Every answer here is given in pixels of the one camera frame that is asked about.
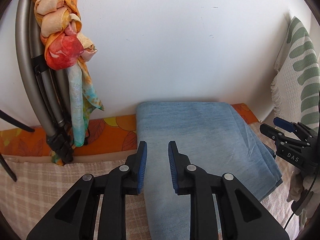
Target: black wire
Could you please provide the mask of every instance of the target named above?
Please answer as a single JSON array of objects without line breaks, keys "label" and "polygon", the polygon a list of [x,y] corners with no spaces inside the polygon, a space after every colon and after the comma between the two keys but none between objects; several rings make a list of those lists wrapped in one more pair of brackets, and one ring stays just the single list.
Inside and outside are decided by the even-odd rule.
[{"label": "black wire", "polygon": [[[308,195],[309,195],[309,193],[310,193],[310,191],[311,191],[313,185],[315,184],[316,179],[317,179],[317,177],[318,177],[318,175],[319,175],[319,171],[320,171],[320,164],[318,164],[315,178],[313,179],[313,182],[311,183],[311,186],[310,186],[308,192],[307,192],[306,195],[304,196],[303,200],[300,202],[300,205],[299,205],[299,207],[297,208],[297,210],[300,208],[300,206],[303,204],[303,202],[304,202],[304,201],[306,200],[306,198],[308,197]],[[289,217],[287,223],[286,223],[285,226],[284,226],[284,229],[287,228],[287,226],[288,226],[290,220],[292,219],[293,215],[294,215],[294,212],[292,212],[292,215]]]}]

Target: silver pin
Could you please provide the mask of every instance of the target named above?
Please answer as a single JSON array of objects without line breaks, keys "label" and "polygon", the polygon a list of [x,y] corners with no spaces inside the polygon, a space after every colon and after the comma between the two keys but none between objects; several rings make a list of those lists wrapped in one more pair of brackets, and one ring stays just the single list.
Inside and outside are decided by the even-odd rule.
[{"label": "silver pin", "polygon": [[188,171],[195,171],[196,169],[197,169],[197,167],[192,164],[187,166]]},{"label": "silver pin", "polygon": [[226,173],[226,174],[224,174],[224,178],[226,180],[233,180],[233,175],[231,173]]},{"label": "silver pin", "polygon": [[121,165],[121,166],[119,167],[119,170],[121,170],[121,171],[127,171],[127,170],[129,170],[129,166],[127,166],[127,165]]},{"label": "silver pin", "polygon": [[84,174],[84,175],[82,176],[82,179],[83,179],[84,181],[89,181],[90,179],[92,179],[92,175],[91,175],[91,174]]}]

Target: light blue cloth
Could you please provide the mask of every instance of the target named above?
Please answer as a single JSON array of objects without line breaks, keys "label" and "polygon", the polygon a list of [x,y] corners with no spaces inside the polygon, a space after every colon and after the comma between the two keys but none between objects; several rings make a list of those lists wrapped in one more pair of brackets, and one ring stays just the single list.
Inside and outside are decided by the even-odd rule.
[{"label": "light blue cloth", "polygon": [[226,103],[149,102],[136,117],[138,141],[148,144],[144,197],[152,239],[189,239],[190,196],[174,193],[169,141],[208,173],[234,174],[259,200],[282,182],[270,152]]}]

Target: orange floral fabric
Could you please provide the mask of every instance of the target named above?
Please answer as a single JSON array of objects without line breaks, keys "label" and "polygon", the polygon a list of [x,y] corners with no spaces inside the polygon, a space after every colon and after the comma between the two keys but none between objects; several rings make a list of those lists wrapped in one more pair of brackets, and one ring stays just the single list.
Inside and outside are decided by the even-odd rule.
[{"label": "orange floral fabric", "polygon": [[[247,124],[258,122],[245,104],[232,105]],[[96,155],[137,149],[136,116],[127,115],[89,121],[88,145],[75,148],[74,156]],[[19,128],[0,132],[0,153],[18,156],[51,156],[45,132],[36,127],[28,133]]]}]

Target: green stripe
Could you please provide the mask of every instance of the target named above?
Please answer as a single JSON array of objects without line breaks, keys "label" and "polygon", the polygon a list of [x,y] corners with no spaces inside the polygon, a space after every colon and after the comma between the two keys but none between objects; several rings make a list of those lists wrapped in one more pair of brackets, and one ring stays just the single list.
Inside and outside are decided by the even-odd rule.
[{"label": "green stripe", "polygon": [[298,83],[299,85],[303,85],[309,78],[320,76],[319,68],[318,67],[312,67],[306,69],[301,76],[298,77]]},{"label": "green stripe", "polygon": [[306,98],[301,102],[301,112],[307,110],[311,107],[317,106],[319,103],[319,96],[314,96],[311,98]]},{"label": "green stripe", "polygon": [[292,36],[292,41],[291,41],[291,45],[294,44],[298,39],[301,39],[305,36],[309,36],[308,31],[306,30],[305,27],[301,27],[299,28],[295,34]]},{"label": "green stripe", "polygon": [[319,90],[320,90],[319,83],[312,83],[312,84],[306,85],[301,92],[301,97],[300,97],[301,101],[303,99],[305,99],[306,97],[314,95],[315,91],[319,91]]},{"label": "green stripe", "polygon": [[319,122],[319,112],[313,112],[306,114],[301,118],[301,122],[305,125],[318,123]]},{"label": "green stripe", "polygon": [[289,27],[289,35],[287,39],[287,44],[291,42],[293,29],[297,26],[301,21],[298,18],[294,18]]},{"label": "green stripe", "polygon": [[292,67],[295,71],[302,71],[306,67],[309,67],[312,64],[318,63],[318,59],[314,53],[306,55],[304,59],[298,60],[297,62],[293,63]]},{"label": "green stripe", "polygon": [[301,56],[307,49],[315,49],[311,41],[306,41],[303,45],[296,47],[290,52],[290,58],[296,58]]}]

